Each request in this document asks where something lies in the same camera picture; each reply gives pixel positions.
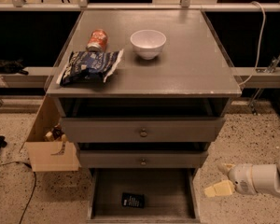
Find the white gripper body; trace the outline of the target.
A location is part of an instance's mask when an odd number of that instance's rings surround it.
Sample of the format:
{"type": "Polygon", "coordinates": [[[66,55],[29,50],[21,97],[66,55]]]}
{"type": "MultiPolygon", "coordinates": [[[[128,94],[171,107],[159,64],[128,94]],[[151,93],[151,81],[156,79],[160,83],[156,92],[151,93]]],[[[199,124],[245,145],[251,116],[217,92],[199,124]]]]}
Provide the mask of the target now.
{"type": "Polygon", "coordinates": [[[238,193],[243,195],[255,195],[257,193],[252,180],[252,164],[235,165],[229,170],[228,178],[238,193]]]}

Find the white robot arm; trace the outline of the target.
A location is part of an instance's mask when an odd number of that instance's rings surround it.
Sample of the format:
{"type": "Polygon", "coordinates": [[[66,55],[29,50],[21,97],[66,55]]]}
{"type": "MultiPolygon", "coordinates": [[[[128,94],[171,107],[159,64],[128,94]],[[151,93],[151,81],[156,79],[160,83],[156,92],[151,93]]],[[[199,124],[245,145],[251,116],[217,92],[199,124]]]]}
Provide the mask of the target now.
{"type": "Polygon", "coordinates": [[[221,163],[218,170],[227,177],[203,190],[208,198],[270,194],[280,199],[280,159],[277,164],[221,163]]]}

